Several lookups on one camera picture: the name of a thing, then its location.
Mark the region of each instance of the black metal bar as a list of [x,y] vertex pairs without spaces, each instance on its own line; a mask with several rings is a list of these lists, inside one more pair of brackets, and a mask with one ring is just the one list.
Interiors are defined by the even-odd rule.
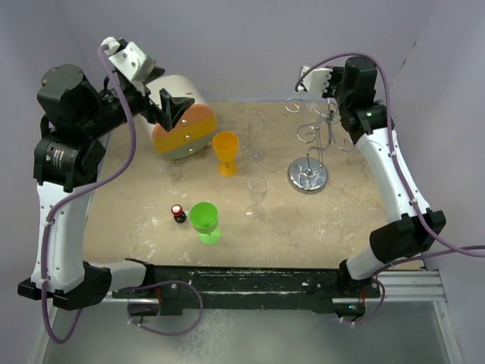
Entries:
[[[179,280],[200,292],[205,309],[305,309],[315,313],[335,311],[333,298],[355,298],[363,289],[367,297],[379,297],[370,281],[353,288],[339,285],[339,269],[234,268],[151,265],[151,282]],[[123,289],[113,298],[157,297],[155,290]],[[181,315],[197,309],[196,295],[183,285],[161,288],[161,315]]]

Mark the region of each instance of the small bottle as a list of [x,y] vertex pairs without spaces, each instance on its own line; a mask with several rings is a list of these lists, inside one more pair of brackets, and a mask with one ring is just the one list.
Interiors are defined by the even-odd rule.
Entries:
[[174,215],[174,220],[179,224],[182,224],[187,219],[187,215],[185,215],[185,212],[183,211],[182,206],[173,205],[171,211],[172,211],[172,214]]

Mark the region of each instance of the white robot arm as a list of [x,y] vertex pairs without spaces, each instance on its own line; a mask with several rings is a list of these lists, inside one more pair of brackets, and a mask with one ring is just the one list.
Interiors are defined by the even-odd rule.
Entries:
[[391,141],[388,137],[386,106],[374,101],[376,64],[369,58],[356,56],[348,58],[345,67],[309,70],[308,66],[300,69],[301,82],[296,86],[296,91],[317,93],[337,101],[342,126],[371,167],[386,206],[388,225],[373,231],[369,247],[340,265],[349,280],[361,281],[398,258],[428,250],[433,243],[433,238],[419,222],[393,165],[389,142],[394,145],[393,155],[413,191],[415,202],[437,234],[443,229],[446,219],[443,212],[430,209],[429,203],[416,187],[402,157],[396,131],[392,130]]

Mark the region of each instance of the plastic cup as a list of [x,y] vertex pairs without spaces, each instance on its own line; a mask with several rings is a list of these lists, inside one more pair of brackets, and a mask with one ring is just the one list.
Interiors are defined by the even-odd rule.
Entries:
[[189,212],[190,224],[199,233],[199,239],[205,245],[213,245],[221,238],[219,212],[210,202],[199,202]]

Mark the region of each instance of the clear wine glass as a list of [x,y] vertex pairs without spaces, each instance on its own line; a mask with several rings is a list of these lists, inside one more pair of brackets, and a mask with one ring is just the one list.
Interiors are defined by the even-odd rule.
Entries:
[[264,209],[260,204],[266,198],[268,191],[268,181],[263,177],[257,176],[249,181],[249,193],[251,200],[254,202],[246,209],[246,217],[251,222],[262,222],[264,220]]

